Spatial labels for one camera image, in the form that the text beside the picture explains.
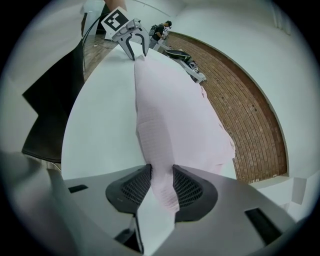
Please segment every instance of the black rectangular hole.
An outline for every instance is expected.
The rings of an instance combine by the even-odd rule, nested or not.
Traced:
[[[72,187],[69,187],[69,191],[70,193],[75,193],[75,192],[79,192],[81,190],[85,190],[87,189],[88,187],[86,185],[78,185],[78,186],[72,186]]]
[[[244,213],[266,245],[271,244],[281,236],[281,232],[259,208],[246,210]]]

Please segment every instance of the pink cloth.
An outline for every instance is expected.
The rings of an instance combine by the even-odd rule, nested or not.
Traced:
[[[134,65],[137,132],[152,165],[154,195],[169,210],[179,210],[172,165],[218,174],[235,157],[225,131],[202,86],[180,69],[146,57]]]

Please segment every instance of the black cable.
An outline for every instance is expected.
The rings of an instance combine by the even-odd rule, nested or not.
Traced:
[[[89,32],[90,32],[90,30],[94,27],[94,25],[96,24],[97,21],[99,21],[102,17],[107,16],[108,14],[110,14],[110,12],[104,13],[104,14],[100,15],[100,17],[95,20],[95,22],[91,25],[91,27],[87,30],[87,32],[86,32],[86,33],[84,34],[84,36],[83,36],[82,55],[83,55],[83,67],[84,67],[84,71],[86,71],[85,43],[86,43],[86,40],[87,40],[87,38],[88,38]]]

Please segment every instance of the backpack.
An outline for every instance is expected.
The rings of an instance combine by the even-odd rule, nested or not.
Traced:
[[[153,36],[156,32],[156,29],[159,27],[159,25],[153,25],[150,29],[150,32],[149,32],[149,36]]]

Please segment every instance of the gray floor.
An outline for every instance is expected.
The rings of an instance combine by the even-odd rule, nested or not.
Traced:
[[[117,45],[117,42],[105,40],[105,35],[102,34],[89,35],[87,37],[84,46],[85,81],[87,81],[88,77],[104,57]]]

